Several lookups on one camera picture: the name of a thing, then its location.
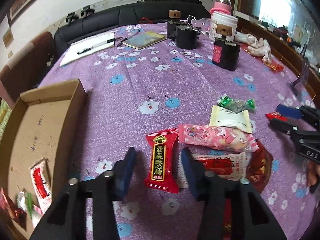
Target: green candy wrapper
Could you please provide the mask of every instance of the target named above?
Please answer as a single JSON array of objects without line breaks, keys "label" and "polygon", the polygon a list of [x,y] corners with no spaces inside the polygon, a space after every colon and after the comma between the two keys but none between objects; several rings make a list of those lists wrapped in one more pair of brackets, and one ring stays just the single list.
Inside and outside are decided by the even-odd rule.
[{"label": "green candy wrapper", "polygon": [[254,99],[250,99],[248,101],[240,100],[240,99],[232,99],[224,94],[218,101],[218,106],[222,106],[228,110],[235,112],[236,114],[249,110],[250,112],[255,112],[255,101]]}]

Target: book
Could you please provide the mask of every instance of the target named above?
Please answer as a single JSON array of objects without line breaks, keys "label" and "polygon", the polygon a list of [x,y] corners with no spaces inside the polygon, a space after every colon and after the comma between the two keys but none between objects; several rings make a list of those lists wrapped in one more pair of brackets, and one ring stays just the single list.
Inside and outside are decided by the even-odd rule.
[{"label": "book", "polygon": [[166,38],[167,38],[166,35],[158,34],[153,31],[148,31],[148,32],[138,33],[137,35],[134,35],[128,38],[122,44],[134,49],[143,49],[145,47],[149,47],[153,44],[163,41]]},{"label": "book", "polygon": [[[66,64],[69,64],[70,62],[75,61],[79,58],[93,54],[99,50],[113,47],[115,45],[114,41],[110,43],[106,43],[106,41],[111,40],[114,37],[115,37],[114,32],[106,32],[106,33],[100,33],[100,34],[72,43],[68,51],[66,52],[65,56],[61,60],[60,67]],[[93,48],[88,50],[87,52],[77,54],[78,51],[81,51],[85,48],[90,48],[90,47],[93,47]]]}]

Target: black container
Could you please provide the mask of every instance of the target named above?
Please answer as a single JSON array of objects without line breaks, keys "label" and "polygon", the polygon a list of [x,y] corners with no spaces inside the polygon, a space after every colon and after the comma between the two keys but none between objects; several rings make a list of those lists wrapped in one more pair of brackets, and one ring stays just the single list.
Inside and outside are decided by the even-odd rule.
[{"label": "black container", "polygon": [[176,40],[176,27],[180,25],[187,25],[186,22],[180,20],[172,20],[167,22],[167,37],[170,40]]},{"label": "black container", "polygon": [[189,26],[177,26],[176,46],[180,49],[195,49],[198,45],[198,31]]},{"label": "black container", "polygon": [[214,41],[212,63],[221,68],[235,71],[239,53],[240,46],[237,43],[216,38]]}]

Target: purple tablecloth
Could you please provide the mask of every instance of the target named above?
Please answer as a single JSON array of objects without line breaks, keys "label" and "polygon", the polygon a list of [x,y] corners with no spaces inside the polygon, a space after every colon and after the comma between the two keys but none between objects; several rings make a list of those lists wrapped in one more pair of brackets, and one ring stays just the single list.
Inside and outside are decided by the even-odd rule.
[{"label": "purple tablecloth", "polygon": [[[122,27],[116,29],[116,36],[132,35],[137,29],[165,33],[166,24]],[[119,235],[139,240],[195,240],[203,203],[197,203],[188,189],[170,194],[143,186],[151,157],[145,135],[180,123],[208,124],[212,105],[225,93],[232,98],[254,98],[257,109],[250,114],[256,124],[253,135],[275,159],[261,196],[288,240],[297,240],[309,226],[315,207],[306,187],[307,161],[294,153],[287,136],[268,127],[265,117],[280,103],[301,105],[286,85],[296,77],[287,68],[282,74],[273,73],[242,50],[237,69],[224,70],[212,64],[212,46],[204,37],[195,50],[179,49],[170,40],[143,50],[121,46],[59,67],[62,55],[41,86],[79,78],[88,94],[74,142],[71,176],[92,179],[111,169],[128,147],[135,147],[141,154],[128,196],[123,202],[114,202]],[[304,88],[303,101],[313,105]],[[179,145],[174,156],[174,174],[184,146]],[[199,147],[191,150],[210,151]],[[87,235],[92,239],[90,202]]]}]

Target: cardboard box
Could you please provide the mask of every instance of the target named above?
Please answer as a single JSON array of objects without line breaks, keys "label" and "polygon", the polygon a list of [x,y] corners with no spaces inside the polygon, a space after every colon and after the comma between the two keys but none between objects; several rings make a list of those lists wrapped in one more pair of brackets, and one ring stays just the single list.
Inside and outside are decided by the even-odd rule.
[{"label": "cardboard box", "polygon": [[[68,160],[85,97],[80,80],[20,94],[0,144],[0,187],[14,202],[19,187],[31,192],[33,203],[38,205],[29,167],[42,157],[47,159],[53,200],[67,183]],[[26,230],[13,224],[30,238],[33,227],[29,216]]]}]

